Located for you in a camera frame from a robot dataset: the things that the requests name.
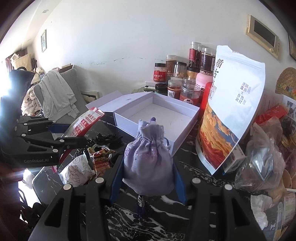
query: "open box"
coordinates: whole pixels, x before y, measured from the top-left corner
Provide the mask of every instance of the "open box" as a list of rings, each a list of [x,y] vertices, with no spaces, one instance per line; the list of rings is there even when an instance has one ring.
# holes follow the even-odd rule
[[[116,126],[133,137],[138,134],[139,119],[164,126],[172,156],[179,149],[197,121],[199,107],[153,92],[122,95],[115,91],[86,105],[113,112]]]

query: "orange landscape illustration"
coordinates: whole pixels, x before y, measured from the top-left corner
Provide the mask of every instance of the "orange landscape illustration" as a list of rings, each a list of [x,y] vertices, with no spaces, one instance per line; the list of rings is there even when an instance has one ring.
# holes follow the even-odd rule
[[[202,154],[215,169],[220,166],[238,142],[238,138],[221,122],[209,103],[205,108],[197,139]]]

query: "box lid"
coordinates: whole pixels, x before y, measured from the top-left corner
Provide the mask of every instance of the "box lid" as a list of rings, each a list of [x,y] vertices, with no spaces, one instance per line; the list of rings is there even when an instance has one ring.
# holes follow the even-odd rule
[[[119,91],[115,91],[95,101],[92,101],[91,103],[87,104],[86,107],[88,109],[92,107],[97,107],[101,111],[115,112],[116,110],[125,106],[126,104],[131,103],[141,98],[142,96],[149,95],[151,93],[152,92],[140,92],[140,93],[123,95]]]

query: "ceiling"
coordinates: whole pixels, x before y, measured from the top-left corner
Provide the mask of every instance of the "ceiling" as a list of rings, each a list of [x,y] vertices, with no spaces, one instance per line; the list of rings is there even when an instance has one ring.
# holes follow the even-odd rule
[[[39,29],[62,0],[35,0],[25,9],[0,43],[0,61],[31,45]]]

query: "straw hat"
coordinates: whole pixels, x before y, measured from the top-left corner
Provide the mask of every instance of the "straw hat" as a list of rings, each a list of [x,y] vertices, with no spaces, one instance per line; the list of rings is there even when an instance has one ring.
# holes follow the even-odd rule
[[[296,69],[286,68],[276,82],[276,93],[296,100]]]

